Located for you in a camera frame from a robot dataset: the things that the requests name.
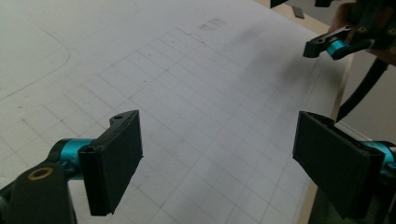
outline teal joint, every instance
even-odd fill
[[[395,159],[393,158],[393,155],[392,155],[392,152],[390,151],[390,149],[387,146],[385,146],[384,144],[382,144],[380,142],[376,142],[376,141],[374,141],[374,142],[362,141],[361,143],[367,147],[373,147],[375,149],[378,149],[385,154],[385,159],[382,162],[381,174],[386,173],[387,171],[385,170],[385,166],[390,162],[395,162]]]
[[[346,43],[342,40],[336,40],[330,44],[330,46],[327,48],[327,52],[332,56],[337,50],[347,46]]]
[[[70,165],[80,170],[78,151],[87,145],[89,145],[94,139],[87,138],[73,138],[70,139],[62,149],[60,161],[68,162]],[[82,172],[78,172],[77,175],[73,177],[73,179],[81,180]]]

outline black plastic mount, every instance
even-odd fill
[[[143,158],[138,111],[110,119],[110,128],[78,151],[91,215],[114,213]]]
[[[81,169],[61,155],[70,139],[58,141],[48,157],[0,189],[0,224],[77,223],[67,181],[83,173],[93,216],[114,213],[143,158],[139,112],[118,114],[89,145],[76,148]]]
[[[317,58],[319,54],[322,51],[326,50],[327,47],[329,47],[333,41],[345,40],[349,31],[350,31],[350,27],[345,26],[336,31],[329,32],[324,35],[320,35],[306,42],[304,54],[303,54],[304,57]]]
[[[365,217],[384,157],[335,128],[332,119],[300,112],[293,158],[342,218]]]

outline black cable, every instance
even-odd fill
[[[337,122],[343,119],[349,112],[358,105],[366,96],[370,89],[375,85],[379,78],[388,69],[388,64],[376,58],[373,65],[370,67],[366,77],[363,79],[359,87],[352,93],[352,95],[341,105],[338,112]]]

